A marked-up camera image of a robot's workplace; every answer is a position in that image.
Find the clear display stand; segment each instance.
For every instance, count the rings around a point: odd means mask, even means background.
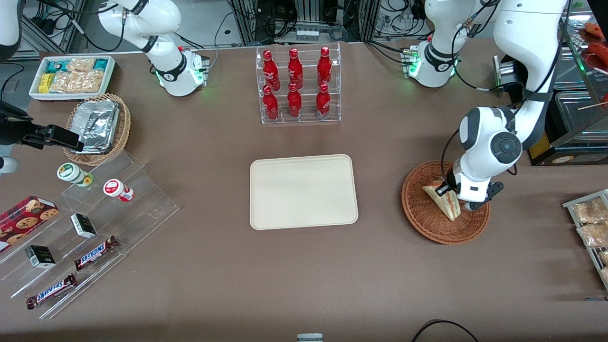
[[[41,319],[55,316],[179,209],[154,184],[144,171],[143,164],[127,152],[113,156],[94,168],[91,174],[93,184],[89,187],[72,185],[54,200],[60,213],[47,226],[38,228],[0,254],[2,287],[10,292],[12,298],[23,302],[24,310],[27,310],[27,298],[74,273],[78,283],[75,288],[65,290],[36,308],[41,313]],[[117,178],[133,189],[134,198],[122,202],[106,196],[102,187],[111,178]],[[97,231],[93,239],[76,234],[70,220],[75,212],[91,219]],[[84,269],[76,271],[74,261],[112,235],[119,245]],[[34,268],[24,251],[29,245],[48,247],[57,264],[47,270]]]
[[[317,84],[317,64],[319,62],[321,47],[327,46],[330,49],[331,60],[331,81],[329,84],[328,93],[331,96],[330,114],[327,119],[320,120],[317,118],[317,94],[319,86]],[[289,73],[287,66],[289,64],[289,49],[293,46],[265,46],[258,47],[256,51],[255,70],[258,79],[258,97],[260,98],[260,114],[262,124],[296,124],[299,122],[335,122],[340,121],[342,117],[340,94],[342,87],[340,85],[340,45],[333,44],[303,44],[298,45],[298,55],[302,61],[304,73],[304,87],[300,89],[302,95],[302,113],[298,119],[289,115],[289,105],[287,103],[287,94],[289,93]],[[262,98],[264,93],[262,87],[266,84],[264,78],[264,58],[262,52],[270,50],[272,59],[278,67],[278,79],[281,81],[281,88],[274,93],[278,100],[277,121],[270,121],[264,110],[264,102]]]
[[[578,198],[578,199],[570,201],[570,202],[566,202],[566,203],[562,204],[562,206],[564,208],[568,209],[570,216],[572,216],[572,220],[574,221],[574,224],[576,225],[576,232],[581,236],[581,238],[583,240],[583,244],[585,244],[585,247],[587,248],[587,252],[589,252],[589,255],[591,256],[593,265],[595,266],[595,269],[599,272],[602,268],[608,267],[608,265],[604,265],[601,258],[599,257],[599,254],[601,252],[608,250],[608,247],[605,247],[605,246],[604,247],[589,247],[586,245],[585,237],[581,234],[582,233],[581,228],[586,223],[581,222],[574,211],[575,204],[590,201],[590,200],[592,200],[594,198],[598,198],[598,197],[601,198],[602,202],[604,202],[604,205],[608,208],[608,189],[595,192],[594,194],[591,194],[591,195],[588,195],[585,197],[581,197],[581,198]],[[608,282],[604,278],[602,278],[602,277],[600,277],[600,278],[602,279],[602,282],[604,283],[604,287],[606,288],[606,290],[608,290]]]

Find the coca-cola bottle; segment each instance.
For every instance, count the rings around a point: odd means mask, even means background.
[[[331,97],[327,93],[327,87],[327,83],[321,84],[317,94],[317,118],[319,120],[325,120],[330,115]]]
[[[289,94],[287,94],[287,102],[289,103],[289,115],[294,119],[300,117],[302,112],[302,96],[298,91],[298,87],[294,82],[289,84]]]
[[[262,102],[264,102],[264,110],[266,110],[266,116],[270,121],[278,120],[278,102],[277,98],[272,93],[272,88],[269,85],[264,85],[262,88],[264,91],[264,97],[262,97]]]
[[[278,80],[278,68],[277,64],[272,60],[272,53],[269,50],[265,50],[262,56],[264,56],[264,78],[266,79],[266,84],[269,84],[273,91],[278,91],[281,89],[281,82]]]
[[[330,49],[326,46],[321,47],[321,58],[319,64],[317,64],[317,83],[319,86],[323,83],[329,84],[331,80],[331,60],[330,60]]]
[[[304,87],[304,74],[302,71],[302,62],[298,57],[298,49],[293,48],[289,50],[289,65],[287,66],[289,71],[289,82],[295,83],[298,89]]]

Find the red cookie box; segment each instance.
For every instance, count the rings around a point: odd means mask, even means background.
[[[55,203],[29,196],[7,212],[0,214],[0,252],[14,245],[58,213]]]

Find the wicker basket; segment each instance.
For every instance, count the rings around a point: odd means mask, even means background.
[[[129,108],[126,107],[125,103],[118,96],[113,94],[94,96],[90,99],[86,99],[85,102],[101,100],[112,100],[120,105],[119,122],[116,126],[116,133],[114,133],[114,147],[109,153],[105,155],[79,155],[76,153],[72,153],[67,148],[64,148],[63,151],[65,152],[67,157],[75,163],[97,166],[101,164],[104,160],[108,159],[111,155],[122,151],[125,148],[126,141],[129,139],[129,129],[131,128],[131,115],[129,113]],[[70,115],[70,118],[67,120],[67,129],[70,129],[70,127],[72,126],[72,120],[74,119],[75,113],[76,108],[74,108],[74,110],[72,111],[72,115]]]
[[[452,167],[445,162],[445,170]],[[432,181],[441,179],[441,162],[431,161],[418,165],[407,176],[401,189],[401,204],[407,218],[420,234],[446,245],[469,242],[486,228],[490,218],[490,203],[476,211],[462,209],[456,221],[450,221],[437,204],[422,189]]]

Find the brown tabletop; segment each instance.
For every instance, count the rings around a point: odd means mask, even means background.
[[[183,98],[158,85],[144,54],[115,55],[110,91],[133,120],[126,149],[181,210],[51,320],[0,291],[0,340],[294,341],[322,332],[327,342],[409,341],[446,318],[480,341],[606,341],[608,303],[584,301],[606,292],[561,203],[608,187],[608,167],[530,167],[524,154],[518,176],[496,177],[506,189],[479,238],[433,243],[403,213],[405,176],[439,159],[472,107],[507,100],[456,78],[428,89],[363,44],[341,48],[342,122],[307,127],[262,126],[255,49],[222,50],[210,85]],[[459,71],[488,86],[495,54],[492,40],[470,40]],[[32,101],[29,114],[63,125],[73,107]],[[253,161],[337,153],[353,160],[355,224],[249,226]],[[453,144],[447,158],[461,153]],[[21,169],[0,178],[0,211],[66,188],[55,176],[67,161],[61,148],[17,146],[13,155]],[[429,330],[420,341],[468,338]]]

